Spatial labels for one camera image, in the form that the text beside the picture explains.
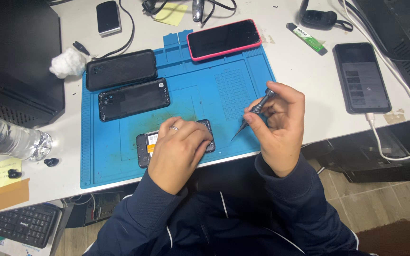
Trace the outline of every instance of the white stripe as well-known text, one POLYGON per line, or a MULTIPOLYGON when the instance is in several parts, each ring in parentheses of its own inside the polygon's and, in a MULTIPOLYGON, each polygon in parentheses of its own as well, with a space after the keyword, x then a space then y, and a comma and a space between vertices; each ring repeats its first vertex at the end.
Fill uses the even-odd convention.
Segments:
POLYGON ((354 234, 355 239, 357 240, 357 247, 356 247, 356 250, 358 251, 358 250, 359 250, 359 238, 357 237, 357 234, 355 234, 352 230, 350 230, 350 231, 352 232, 352 234, 354 234))
POLYGON ((172 234, 170 233, 168 226, 165 226, 165 227, 167 228, 168 236, 170 237, 170 248, 172 249, 172 246, 174 245, 174 242, 172 240, 172 234))
MULTIPOLYGON (((277 234, 278 236, 281 236, 280 234, 276 233, 275 231, 273 231, 273 230, 271 230, 271 229, 268 229, 268 230, 270 230, 271 232, 277 234)), ((284 240, 286 240, 287 242, 291 243, 291 245, 295 246, 295 248, 299 249, 303 254, 305 254, 305 252, 303 252, 303 251, 302 251, 298 246, 296 246, 293 242, 290 242, 290 241, 289 241, 287 238, 285 238, 284 236, 281 236, 281 237, 284 238, 284 240)))
POLYGON ((227 215, 227 209, 225 208, 224 197, 222 196, 222 192, 219 191, 219 194, 221 194, 222 205, 224 206, 224 211, 225 211, 225 217, 229 218, 229 215, 227 215))

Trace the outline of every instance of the black keyboard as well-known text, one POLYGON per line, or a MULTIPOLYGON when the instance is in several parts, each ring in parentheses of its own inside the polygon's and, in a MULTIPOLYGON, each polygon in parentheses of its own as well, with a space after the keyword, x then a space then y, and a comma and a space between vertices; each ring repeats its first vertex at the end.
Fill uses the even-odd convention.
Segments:
POLYGON ((37 248, 47 246, 60 209, 37 205, 0 213, 0 236, 37 248))

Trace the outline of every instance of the yellow sticky note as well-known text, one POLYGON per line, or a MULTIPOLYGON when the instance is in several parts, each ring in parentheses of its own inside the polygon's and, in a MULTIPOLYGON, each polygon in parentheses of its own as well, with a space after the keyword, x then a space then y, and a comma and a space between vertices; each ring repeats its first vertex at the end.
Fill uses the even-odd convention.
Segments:
POLYGON ((154 20, 178 26, 181 19, 183 19, 183 15, 185 15, 186 9, 188 9, 187 5, 166 3, 164 8, 158 12, 154 20))
POLYGON ((16 169, 21 172, 21 160, 18 158, 11 158, 0 162, 0 187, 21 180, 21 178, 8 178, 7 171, 10 169, 16 169))

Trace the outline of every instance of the blue silicone repair mat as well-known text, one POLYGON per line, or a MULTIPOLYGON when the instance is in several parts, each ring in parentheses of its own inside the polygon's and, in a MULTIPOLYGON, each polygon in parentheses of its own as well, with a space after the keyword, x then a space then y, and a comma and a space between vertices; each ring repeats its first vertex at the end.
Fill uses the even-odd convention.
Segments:
POLYGON ((242 123, 243 109, 264 96, 265 82, 275 79, 263 47, 195 62, 186 41, 191 32, 164 36, 164 48, 154 50, 158 77, 166 78, 170 93, 166 108, 103 123, 98 95, 105 90, 89 92, 83 74, 82 189, 141 177, 145 169, 138 165, 135 137, 158 130, 173 116, 210 121, 216 150, 201 163, 260 150, 250 128, 231 139, 242 123))

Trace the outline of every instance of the usb cable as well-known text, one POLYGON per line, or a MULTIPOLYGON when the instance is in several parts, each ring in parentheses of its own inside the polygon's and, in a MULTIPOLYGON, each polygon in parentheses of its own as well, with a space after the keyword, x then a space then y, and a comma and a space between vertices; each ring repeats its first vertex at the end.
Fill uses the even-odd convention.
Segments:
MULTIPOLYGON (((392 65, 390 65, 390 63, 387 61, 387 58, 381 53, 379 48, 376 47, 375 43, 373 42, 373 39, 369 36, 369 34, 349 15, 348 9, 347 9, 347 6, 346 6, 346 1, 345 0, 340 0, 340 2, 342 2, 343 5, 344 5, 347 19, 349 19, 349 21, 354 25, 354 27, 356 27, 365 36, 365 38, 367 38, 368 42, 370 42, 373 45, 374 50, 377 52, 377 54, 382 59, 382 61, 385 63, 385 65, 390 69, 391 73, 395 76, 395 78, 401 83, 401 85, 404 87, 404 89, 406 90, 406 92, 407 92, 407 94, 410 98, 410 88, 406 84, 406 82, 403 80, 401 75, 395 70, 395 68, 392 67, 392 65)), ((384 156, 384 154, 382 153, 381 145, 380 145, 380 139, 379 139, 379 136, 377 134, 376 127, 374 126, 374 113, 367 113, 367 114, 365 114, 365 116, 366 116, 366 120, 369 122, 369 125, 371 126, 371 129, 374 132, 374 136, 376 136, 377 145, 378 145, 378 149, 379 149, 379 154, 380 154, 381 157, 383 157, 386 160, 390 160, 390 161, 401 161, 401 160, 410 159, 410 156, 406 156, 406 157, 402 157, 402 158, 389 158, 389 157, 384 156)))

